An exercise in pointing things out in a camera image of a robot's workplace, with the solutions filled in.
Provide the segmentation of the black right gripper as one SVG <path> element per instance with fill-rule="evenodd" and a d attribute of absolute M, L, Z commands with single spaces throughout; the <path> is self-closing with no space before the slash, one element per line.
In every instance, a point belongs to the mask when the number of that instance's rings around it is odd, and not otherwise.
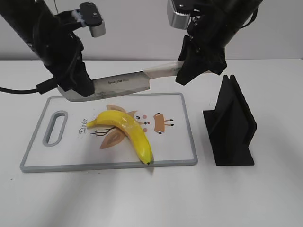
<path fill-rule="evenodd" d="M 226 14 L 191 14 L 178 59 L 184 63 L 175 81 L 186 85 L 203 73 L 220 75 L 227 67 L 226 33 Z"/>

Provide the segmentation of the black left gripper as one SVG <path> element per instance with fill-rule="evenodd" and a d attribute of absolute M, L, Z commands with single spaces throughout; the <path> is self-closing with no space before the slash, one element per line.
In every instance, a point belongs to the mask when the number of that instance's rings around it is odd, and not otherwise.
<path fill-rule="evenodd" d="M 42 48 L 45 68 L 57 80 L 64 97 L 89 97 L 94 94 L 93 81 L 82 60 L 84 46 L 73 31 L 52 30 L 43 33 Z"/>

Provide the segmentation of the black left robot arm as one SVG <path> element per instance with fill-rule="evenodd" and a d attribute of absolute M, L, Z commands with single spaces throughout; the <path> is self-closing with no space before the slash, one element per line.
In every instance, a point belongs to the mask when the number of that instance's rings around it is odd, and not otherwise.
<path fill-rule="evenodd" d="M 44 94 L 61 88 L 64 92 L 73 90 L 82 97 L 95 92 L 82 60 L 83 44 L 74 33 L 81 27 L 102 24 L 94 3 L 84 2 L 76 10 L 54 15 L 43 0 L 2 0 L 0 14 L 52 74 L 52 78 L 37 84 L 34 89 L 2 87 L 1 92 Z"/>

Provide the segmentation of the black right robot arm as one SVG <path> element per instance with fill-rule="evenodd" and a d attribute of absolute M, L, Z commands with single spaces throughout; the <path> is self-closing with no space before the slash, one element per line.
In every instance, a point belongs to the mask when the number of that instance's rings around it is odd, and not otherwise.
<path fill-rule="evenodd" d="M 205 72 L 220 75 L 227 67 L 225 47 L 257 17 L 259 0 L 169 0 L 172 27 L 187 31 L 176 82 L 186 85 Z"/>

